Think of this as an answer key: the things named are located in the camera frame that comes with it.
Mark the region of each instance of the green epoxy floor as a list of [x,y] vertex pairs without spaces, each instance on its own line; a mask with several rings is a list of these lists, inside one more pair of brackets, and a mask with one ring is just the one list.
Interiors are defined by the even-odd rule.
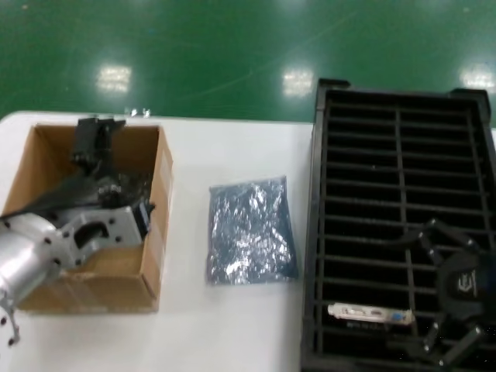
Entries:
[[491,0],[0,0],[0,16],[0,117],[311,122],[320,77],[496,105]]

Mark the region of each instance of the black plastic tray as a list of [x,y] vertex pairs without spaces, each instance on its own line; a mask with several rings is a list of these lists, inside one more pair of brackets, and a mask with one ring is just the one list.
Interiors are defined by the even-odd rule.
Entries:
[[[482,247],[496,247],[490,117],[485,91],[412,94],[319,82],[303,371],[437,370],[391,347],[391,341],[422,339],[431,326],[439,310],[434,266],[420,250],[398,252],[382,244],[436,217]],[[445,239],[435,243],[446,255],[458,250]],[[329,316],[333,302],[412,309],[417,322],[388,331],[357,328]],[[455,370],[496,370],[496,326],[485,326],[490,337]],[[466,331],[453,327],[443,347]]]

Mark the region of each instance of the silver metal cylinder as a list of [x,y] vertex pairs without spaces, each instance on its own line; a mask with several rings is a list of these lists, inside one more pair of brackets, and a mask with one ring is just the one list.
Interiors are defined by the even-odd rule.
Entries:
[[16,305],[47,279],[53,267],[44,234],[54,227],[37,215],[14,217],[8,226],[0,231],[0,290]]

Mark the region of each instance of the plastic bag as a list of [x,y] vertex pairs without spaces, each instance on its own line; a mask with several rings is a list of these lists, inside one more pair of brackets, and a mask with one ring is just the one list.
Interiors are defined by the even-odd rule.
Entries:
[[210,284],[297,278],[286,177],[211,188],[208,242]]

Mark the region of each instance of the black mechanical part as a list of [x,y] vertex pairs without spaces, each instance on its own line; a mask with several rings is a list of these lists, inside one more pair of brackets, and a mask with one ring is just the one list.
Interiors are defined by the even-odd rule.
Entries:
[[[460,244],[463,250],[444,260],[430,239],[433,232],[439,232],[454,243]],[[400,239],[388,242],[388,245],[402,249],[420,247],[438,267],[437,295],[442,312],[436,316],[423,341],[426,355],[420,354],[419,348],[411,343],[408,343],[405,349],[412,357],[431,360],[440,367],[456,366],[470,355],[486,336],[476,322],[496,316],[491,309],[485,308],[485,304],[496,301],[489,281],[490,277],[496,275],[496,271],[490,271],[496,262],[496,254],[481,250],[469,236],[438,219],[429,221],[421,229],[407,232]],[[470,327],[470,331],[444,355],[439,352],[433,354],[442,331],[450,327],[451,320],[463,322]]]

